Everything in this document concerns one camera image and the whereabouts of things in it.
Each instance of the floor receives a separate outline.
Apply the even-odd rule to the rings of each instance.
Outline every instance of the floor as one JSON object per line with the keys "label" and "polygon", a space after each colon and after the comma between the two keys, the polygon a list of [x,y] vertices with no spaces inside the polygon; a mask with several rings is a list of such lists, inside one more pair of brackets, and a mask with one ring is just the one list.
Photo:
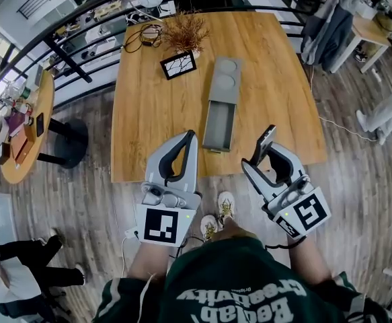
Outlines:
{"label": "floor", "polygon": [[[354,111],[367,112],[392,92],[392,51],[375,68],[382,84],[370,71],[360,74],[353,59],[335,75],[316,69],[313,94],[320,116],[358,131]],[[310,77],[310,69],[305,70]],[[72,267],[82,262],[89,270],[86,286],[66,290],[76,322],[91,320],[104,284],[121,275],[121,241],[124,231],[135,226],[134,205],[142,199],[138,183],[110,182],[113,98],[113,92],[102,92],[56,111],[57,120],[76,116],[88,125],[88,154],[75,169],[38,162],[32,174],[16,186],[8,185],[0,173],[0,192],[13,198],[19,238],[46,237],[49,227],[58,227],[66,247],[52,264]],[[392,268],[392,135],[381,147],[332,123],[321,123],[328,161],[309,166],[307,171],[312,182],[321,186],[333,216],[317,229],[317,243],[334,273],[346,271],[358,290],[387,303],[392,282],[382,270]],[[53,141],[49,133],[43,152],[52,153]],[[237,220],[243,227],[265,243],[284,240],[283,232],[260,210],[260,200],[244,175],[201,178],[198,189],[204,198],[191,234],[199,234],[198,222],[204,214],[216,211],[217,194],[229,190],[236,197]],[[124,242],[127,265],[137,247],[136,239]],[[274,255],[288,262],[286,254]]]}

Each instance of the dried flower arrangement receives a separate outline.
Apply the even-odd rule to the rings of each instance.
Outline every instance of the dried flower arrangement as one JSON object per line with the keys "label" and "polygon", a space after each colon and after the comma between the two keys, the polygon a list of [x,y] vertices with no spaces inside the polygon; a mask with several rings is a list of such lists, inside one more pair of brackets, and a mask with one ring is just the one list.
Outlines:
{"label": "dried flower arrangement", "polygon": [[165,19],[161,39],[177,52],[202,52],[203,38],[209,36],[204,28],[204,19],[197,13],[178,11],[175,18]]}

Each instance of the jacket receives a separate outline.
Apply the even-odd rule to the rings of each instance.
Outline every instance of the jacket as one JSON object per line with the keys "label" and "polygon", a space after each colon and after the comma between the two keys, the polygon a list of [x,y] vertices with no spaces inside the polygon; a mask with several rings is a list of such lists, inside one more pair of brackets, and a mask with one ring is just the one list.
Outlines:
{"label": "jacket", "polygon": [[327,0],[308,18],[302,30],[302,60],[322,64],[328,71],[351,32],[352,18],[360,0]]}

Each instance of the round table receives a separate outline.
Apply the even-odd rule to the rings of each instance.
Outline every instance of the round table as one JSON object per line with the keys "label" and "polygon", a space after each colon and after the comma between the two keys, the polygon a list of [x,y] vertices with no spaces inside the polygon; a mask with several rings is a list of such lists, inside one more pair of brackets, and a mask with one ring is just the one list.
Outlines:
{"label": "round table", "polygon": [[[33,108],[34,123],[30,127],[34,136],[34,144],[29,150],[22,164],[17,167],[12,156],[1,166],[1,173],[11,184],[21,182],[32,169],[36,160],[58,164],[66,169],[74,168],[85,156],[88,146],[88,132],[85,123],[79,119],[72,119],[63,124],[51,118],[54,107],[54,79],[44,71],[38,89],[38,99]],[[44,132],[36,136],[36,117],[43,113]],[[55,155],[40,152],[48,130],[57,133],[54,153]]]}

